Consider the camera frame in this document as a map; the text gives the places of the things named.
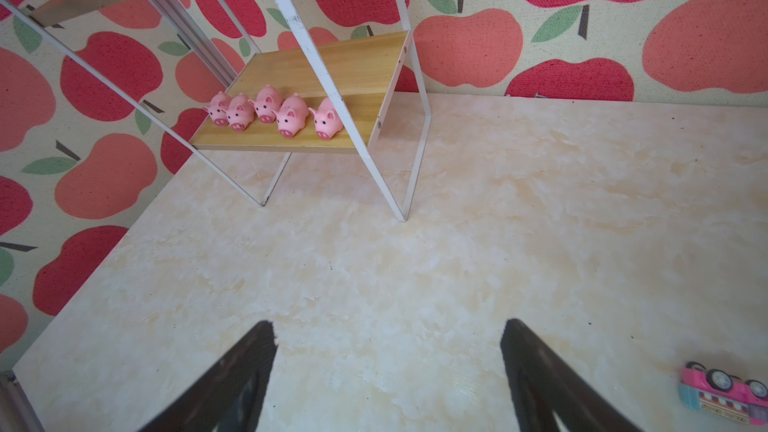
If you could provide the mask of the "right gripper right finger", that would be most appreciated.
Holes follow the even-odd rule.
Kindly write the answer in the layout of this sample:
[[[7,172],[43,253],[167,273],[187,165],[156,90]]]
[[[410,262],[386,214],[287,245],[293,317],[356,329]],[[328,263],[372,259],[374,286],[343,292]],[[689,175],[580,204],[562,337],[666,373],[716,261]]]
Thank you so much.
[[[500,348],[522,431],[636,431],[523,321],[506,322]]]

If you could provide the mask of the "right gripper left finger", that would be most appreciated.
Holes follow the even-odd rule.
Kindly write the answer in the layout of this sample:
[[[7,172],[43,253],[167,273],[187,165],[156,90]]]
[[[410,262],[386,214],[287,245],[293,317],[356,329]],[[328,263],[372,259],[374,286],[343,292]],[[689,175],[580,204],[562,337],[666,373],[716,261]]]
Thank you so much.
[[[273,324],[255,324],[144,431],[255,431],[278,350]]]

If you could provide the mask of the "pink green toy car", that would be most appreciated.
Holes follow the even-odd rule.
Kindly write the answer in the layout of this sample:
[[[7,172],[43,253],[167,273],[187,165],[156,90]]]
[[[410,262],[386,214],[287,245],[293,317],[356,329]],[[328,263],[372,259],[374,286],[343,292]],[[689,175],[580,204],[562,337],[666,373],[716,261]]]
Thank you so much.
[[[689,361],[678,383],[680,400],[688,408],[741,425],[767,425],[767,385],[742,380],[722,369]]]

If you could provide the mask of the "pink toy pig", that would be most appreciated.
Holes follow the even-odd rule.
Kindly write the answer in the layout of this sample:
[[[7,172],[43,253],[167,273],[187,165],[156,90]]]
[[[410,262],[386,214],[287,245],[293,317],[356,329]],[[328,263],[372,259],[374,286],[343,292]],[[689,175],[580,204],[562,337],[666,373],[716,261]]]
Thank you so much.
[[[338,112],[329,97],[325,97],[317,108],[309,108],[313,116],[314,128],[318,137],[330,140],[344,129]]]
[[[257,119],[265,124],[273,123],[276,120],[276,113],[283,101],[281,93],[270,84],[261,89],[255,99],[248,100]]]
[[[294,93],[283,101],[276,112],[279,133],[286,138],[294,137],[306,126],[309,115],[306,102],[298,93]]]
[[[210,104],[204,107],[214,125],[219,127],[229,125],[228,111],[231,101],[232,98],[229,95],[219,91],[212,97]]]
[[[230,101],[226,114],[230,127],[236,132],[244,131],[255,119],[254,108],[243,93]]]

